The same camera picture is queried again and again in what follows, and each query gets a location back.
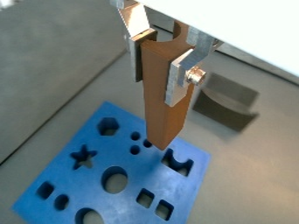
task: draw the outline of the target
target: metal clamp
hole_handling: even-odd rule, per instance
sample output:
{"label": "metal clamp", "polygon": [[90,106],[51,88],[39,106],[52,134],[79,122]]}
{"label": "metal clamp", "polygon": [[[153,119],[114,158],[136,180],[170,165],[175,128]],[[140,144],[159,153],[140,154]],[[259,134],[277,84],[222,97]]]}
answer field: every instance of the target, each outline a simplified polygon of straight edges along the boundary
{"label": "metal clamp", "polygon": [[157,40],[158,32],[150,27],[146,7],[132,0],[110,0],[118,7],[119,15],[126,26],[127,49],[131,52],[131,67],[135,81],[143,79],[142,65],[142,43],[147,40]]}
{"label": "metal clamp", "polygon": [[19,2],[22,2],[22,0],[0,0],[0,10],[14,6]]}
{"label": "metal clamp", "polygon": [[171,107],[186,96],[190,83],[197,86],[203,83],[206,72],[201,70],[202,61],[223,44],[221,40],[194,27],[190,27],[186,41],[195,48],[186,52],[171,64],[165,98],[166,104]]}

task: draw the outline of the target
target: gray floor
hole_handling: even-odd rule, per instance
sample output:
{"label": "gray floor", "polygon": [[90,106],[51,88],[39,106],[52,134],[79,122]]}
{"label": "gray floor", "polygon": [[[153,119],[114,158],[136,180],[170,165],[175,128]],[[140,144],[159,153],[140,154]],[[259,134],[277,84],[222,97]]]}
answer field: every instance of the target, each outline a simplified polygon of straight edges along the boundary
{"label": "gray floor", "polygon": [[[261,93],[253,108],[259,113],[259,118],[243,133],[238,134],[190,110],[181,137],[211,154],[211,162],[189,223],[298,224],[299,87],[221,53],[214,53],[206,59],[205,69],[225,75]],[[72,72],[84,74],[84,70],[74,69]],[[52,83],[51,92],[56,92],[60,84],[59,81]],[[67,84],[66,81],[62,85],[66,89],[72,87],[72,84],[70,86]],[[63,94],[62,89],[56,93],[58,101]],[[39,97],[47,99],[47,96],[46,93]],[[10,207],[103,101],[114,102],[145,117],[143,86],[142,83],[132,82],[128,54],[123,55],[90,83],[2,165],[2,224],[24,223]],[[48,109],[62,105],[51,101],[43,103],[48,105]],[[42,114],[47,111],[43,107],[34,108],[32,111],[36,109]],[[15,111],[15,116],[26,118],[20,109]],[[0,122],[3,127],[14,121],[10,122],[2,117]],[[19,139],[23,133],[22,129],[14,129],[10,135]]]}
{"label": "gray floor", "polygon": [[108,1],[30,0],[0,12],[0,163],[123,51]]}

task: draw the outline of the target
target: small round hole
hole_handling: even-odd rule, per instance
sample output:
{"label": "small round hole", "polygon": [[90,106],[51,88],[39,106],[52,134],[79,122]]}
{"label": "small round hole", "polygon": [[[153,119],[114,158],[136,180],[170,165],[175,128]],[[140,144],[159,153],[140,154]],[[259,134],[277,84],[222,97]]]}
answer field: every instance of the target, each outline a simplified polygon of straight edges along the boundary
{"label": "small round hole", "polygon": [[102,185],[108,193],[120,193],[127,187],[127,172],[119,166],[107,168],[102,177]]}
{"label": "small round hole", "polygon": [[66,194],[62,194],[54,201],[54,206],[58,210],[64,210],[70,204],[70,197]]}
{"label": "small round hole", "polygon": [[140,138],[140,134],[139,134],[139,132],[134,132],[132,133],[132,135],[131,135],[131,139],[134,140],[134,141],[136,141],[138,139]]}
{"label": "small round hole", "polygon": [[145,140],[145,147],[146,147],[146,148],[153,147],[153,144],[147,141],[147,139]]}
{"label": "small round hole", "polygon": [[136,155],[139,152],[140,152],[140,147],[139,147],[138,145],[134,145],[134,146],[131,147],[131,153],[132,153],[134,155]]}

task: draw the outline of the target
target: blue foam board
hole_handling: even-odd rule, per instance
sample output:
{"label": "blue foam board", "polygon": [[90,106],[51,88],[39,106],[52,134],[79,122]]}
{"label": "blue foam board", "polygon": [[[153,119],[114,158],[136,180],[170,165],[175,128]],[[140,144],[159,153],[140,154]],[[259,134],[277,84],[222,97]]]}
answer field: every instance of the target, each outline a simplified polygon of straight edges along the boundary
{"label": "blue foam board", "polygon": [[[28,223],[186,223],[211,155],[177,137],[166,150],[146,140],[146,122],[106,102],[14,204]],[[108,192],[112,174],[127,177]]]}

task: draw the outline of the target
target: brown block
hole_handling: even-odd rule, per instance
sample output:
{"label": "brown block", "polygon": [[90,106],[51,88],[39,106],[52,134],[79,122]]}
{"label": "brown block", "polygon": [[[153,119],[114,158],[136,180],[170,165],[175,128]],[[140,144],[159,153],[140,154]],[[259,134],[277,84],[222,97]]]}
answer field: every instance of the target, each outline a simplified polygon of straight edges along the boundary
{"label": "brown block", "polygon": [[194,85],[190,85],[186,97],[173,108],[165,103],[171,63],[193,48],[186,43],[187,33],[189,26],[177,22],[173,41],[147,40],[142,44],[147,138],[161,150],[165,150],[183,129],[193,97]]}

